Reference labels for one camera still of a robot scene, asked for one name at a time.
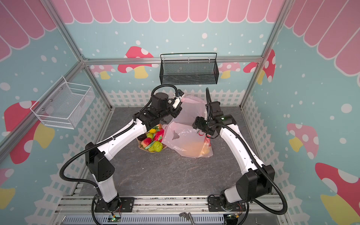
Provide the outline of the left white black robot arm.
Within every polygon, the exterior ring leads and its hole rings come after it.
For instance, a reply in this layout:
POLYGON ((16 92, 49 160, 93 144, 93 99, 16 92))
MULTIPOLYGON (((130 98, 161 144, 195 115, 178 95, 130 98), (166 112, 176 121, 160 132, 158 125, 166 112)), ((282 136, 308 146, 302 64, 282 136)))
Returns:
POLYGON ((89 183, 96 188, 97 195, 105 203, 107 210, 113 212, 120 208, 121 199, 113 181, 115 168, 111 160, 130 142, 150 131, 165 117, 170 115, 176 118, 180 114, 184 92, 174 85, 169 85, 175 91, 174 97, 170 98, 166 93, 159 92, 159 89, 164 87, 165 85, 159 85, 154 88, 149 102, 132 116, 133 119, 128 125, 106 140, 97 144, 89 143, 84 151, 69 159, 60 169, 60 178, 68 182, 89 183), (85 164, 94 178, 92 181, 65 175, 65 169, 82 155, 85 155, 85 164))

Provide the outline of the pink printed plastic bag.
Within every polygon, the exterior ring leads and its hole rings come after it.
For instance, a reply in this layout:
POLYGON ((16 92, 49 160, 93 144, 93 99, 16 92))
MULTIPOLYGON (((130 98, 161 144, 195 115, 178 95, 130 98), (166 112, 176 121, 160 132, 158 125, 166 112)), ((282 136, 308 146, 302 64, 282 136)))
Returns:
POLYGON ((189 144, 210 143, 211 140, 206 137, 204 132, 192 127, 197 116, 207 116, 206 102, 195 96, 185 96, 181 102, 180 114, 165 125, 165 136, 162 143, 181 156, 187 157, 185 156, 185 148, 189 144))

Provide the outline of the yellow banana bunch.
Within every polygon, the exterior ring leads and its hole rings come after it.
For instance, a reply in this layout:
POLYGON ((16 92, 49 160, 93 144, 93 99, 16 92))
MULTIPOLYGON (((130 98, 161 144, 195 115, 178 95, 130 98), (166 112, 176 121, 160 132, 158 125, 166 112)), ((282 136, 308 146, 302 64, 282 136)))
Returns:
POLYGON ((190 158, 209 158, 213 156, 210 142, 194 142, 185 148, 185 156, 190 158))

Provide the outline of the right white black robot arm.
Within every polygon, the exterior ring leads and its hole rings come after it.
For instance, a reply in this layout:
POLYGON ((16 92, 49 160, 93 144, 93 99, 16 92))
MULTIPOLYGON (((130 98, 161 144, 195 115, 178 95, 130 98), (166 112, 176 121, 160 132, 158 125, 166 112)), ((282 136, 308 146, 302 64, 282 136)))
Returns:
POLYGON ((196 117, 193 128, 202 131, 209 139, 221 137, 232 151, 241 170, 241 177, 236 184, 221 191, 219 196, 221 206, 228 211, 237 204, 255 202, 272 214, 284 215, 288 210, 288 204, 274 181, 275 169, 271 165, 265 165, 255 155, 243 138, 233 116, 223 113, 220 102, 212 101, 209 90, 206 90, 205 107, 207 117, 196 117), (258 200, 272 190, 276 191, 281 200, 280 210, 272 209, 258 200))

